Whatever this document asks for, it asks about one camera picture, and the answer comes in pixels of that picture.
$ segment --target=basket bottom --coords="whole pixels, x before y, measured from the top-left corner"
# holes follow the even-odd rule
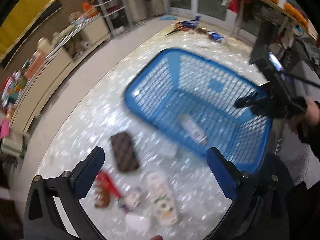
[[[208,143],[204,146],[193,141],[181,127],[179,115],[190,115],[204,130]],[[209,103],[204,103],[182,90],[172,90],[155,113],[153,124],[170,138],[186,145],[202,158],[210,147],[217,147],[225,155],[231,147],[239,124],[230,115]]]

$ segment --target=brown wall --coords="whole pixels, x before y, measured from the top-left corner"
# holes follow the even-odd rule
[[[40,38],[46,37],[51,41],[54,32],[61,32],[70,24],[69,15],[75,11],[82,10],[82,2],[83,0],[61,0],[63,7],[30,35],[5,70],[0,68],[0,87],[2,87],[7,76],[11,75],[13,71],[21,69],[24,62],[32,56],[37,49],[37,43]]]

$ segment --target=brown phone case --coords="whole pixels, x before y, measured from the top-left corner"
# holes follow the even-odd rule
[[[135,171],[139,162],[133,149],[131,137],[126,132],[117,133],[110,137],[113,154],[120,172]]]

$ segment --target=black cable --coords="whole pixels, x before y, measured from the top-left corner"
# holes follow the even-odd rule
[[[310,81],[310,80],[308,80],[308,79],[299,77],[299,76],[297,76],[297,75],[295,75],[295,74],[291,74],[291,73],[288,73],[288,72],[285,72],[285,71],[278,71],[278,70],[272,70],[271,72],[273,72],[273,73],[279,73],[279,74],[283,74],[283,75],[288,76],[288,77],[295,78],[295,79],[297,79],[297,80],[300,80],[301,82],[304,82],[304,83],[306,83],[306,84],[312,85],[312,86],[320,89],[320,85],[319,85],[319,84],[314,83],[314,82],[312,82],[312,81]]]

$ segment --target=white container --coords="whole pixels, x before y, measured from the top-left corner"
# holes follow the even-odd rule
[[[52,51],[50,41],[47,38],[42,37],[38,41],[38,49],[47,56]]]

